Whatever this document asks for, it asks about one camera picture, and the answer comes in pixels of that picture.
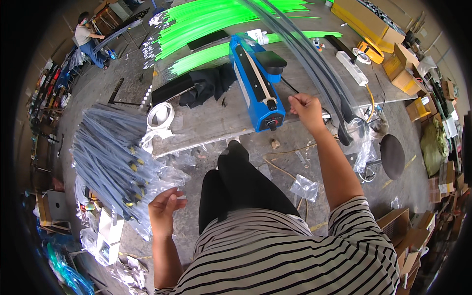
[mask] blue heat sealer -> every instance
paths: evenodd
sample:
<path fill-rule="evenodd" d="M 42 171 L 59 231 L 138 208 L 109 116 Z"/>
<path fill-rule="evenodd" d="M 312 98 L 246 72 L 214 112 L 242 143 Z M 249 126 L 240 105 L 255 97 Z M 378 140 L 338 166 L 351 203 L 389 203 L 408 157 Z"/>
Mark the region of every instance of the blue heat sealer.
<path fill-rule="evenodd" d="M 280 82 L 287 62 L 245 33 L 231 36 L 229 58 L 255 131 L 275 131 L 284 122 L 285 109 L 273 83 Z"/>

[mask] yellow box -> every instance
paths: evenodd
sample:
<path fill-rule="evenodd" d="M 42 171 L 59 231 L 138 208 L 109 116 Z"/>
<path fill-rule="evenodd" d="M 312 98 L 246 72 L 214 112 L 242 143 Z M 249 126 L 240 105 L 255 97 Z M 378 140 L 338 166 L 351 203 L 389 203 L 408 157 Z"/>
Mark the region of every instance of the yellow box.
<path fill-rule="evenodd" d="M 416 99 L 414 102 L 406 107 L 406 111 L 410 116 L 410 120 L 416 121 L 419 118 L 425 117 L 431 113 L 431 109 L 428 105 L 423 105 L 421 98 Z"/>
<path fill-rule="evenodd" d="M 403 45 L 395 44 L 395 51 L 388 59 L 384 60 L 382 66 L 393 85 L 400 88 L 408 95 L 414 95 L 423 88 L 416 79 L 421 77 L 416 69 L 419 61 Z"/>
<path fill-rule="evenodd" d="M 381 51 L 393 53 L 395 43 L 400 44 L 405 39 L 405 36 L 392 29 L 357 0 L 336 0 L 331 12 L 359 35 L 371 39 Z"/>

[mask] plastic debris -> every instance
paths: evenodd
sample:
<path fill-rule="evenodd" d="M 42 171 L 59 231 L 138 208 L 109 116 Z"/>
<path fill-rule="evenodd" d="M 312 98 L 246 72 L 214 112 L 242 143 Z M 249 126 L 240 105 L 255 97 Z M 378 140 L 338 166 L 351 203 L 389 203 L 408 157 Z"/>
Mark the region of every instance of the plastic debris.
<path fill-rule="evenodd" d="M 318 188 L 320 184 L 318 182 L 312 182 L 311 180 L 301 176 L 300 174 L 296 175 L 296 179 L 293 182 L 290 191 L 300 196 L 304 199 L 307 199 L 311 202 L 316 201 L 318 195 Z"/>

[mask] yellow label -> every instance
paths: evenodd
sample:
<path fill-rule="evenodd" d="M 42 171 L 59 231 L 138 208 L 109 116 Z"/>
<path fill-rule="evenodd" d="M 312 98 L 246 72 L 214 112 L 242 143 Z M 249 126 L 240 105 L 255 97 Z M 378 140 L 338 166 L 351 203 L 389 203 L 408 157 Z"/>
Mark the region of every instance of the yellow label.
<path fill-rule="evenodd" d="M 399 66 L 401 66 L 402 63 L 398 59 L 398 57 L 391 57 L 385 61 L 383 64 L 383 67 L 385 69 L 385 72 L 387 73 L 387 76 L 390 76 Z"/>

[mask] white tape roll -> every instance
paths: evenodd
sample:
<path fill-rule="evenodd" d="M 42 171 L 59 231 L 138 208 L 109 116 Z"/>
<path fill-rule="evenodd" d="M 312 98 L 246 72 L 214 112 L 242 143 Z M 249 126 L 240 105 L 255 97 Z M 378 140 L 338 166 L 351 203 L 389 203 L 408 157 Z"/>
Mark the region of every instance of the white tape roll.
<path fill-rule="evenodd" d="M 362 50 L 359 48 L 354 47 L 353 48 L 353 53 L 354 55 L 357 56 L 357 60 L 360 61 L 363 64 L 370 65 L 371 64 L 371 59 L 365 54 Z"/>
<path fill-rule="evenodd" d="M 175 111 L 172 105 L 168 102 L 162 102 L 149 111 L 147 118 L 148 128 L 152 130 L 169 129 L 174 116 Z"/>
<path fill-rule="evenodd" d="M 174 120 L 175 111 L 168 102 L 162 102 L 153 107 L 147 117 L 147 133 L 141 140 L 142 148 L 148 153 L 152 153 L 152 139 L 159 136 L 161 139 L 172 136 L 169 130 L 170 124 Z"/>

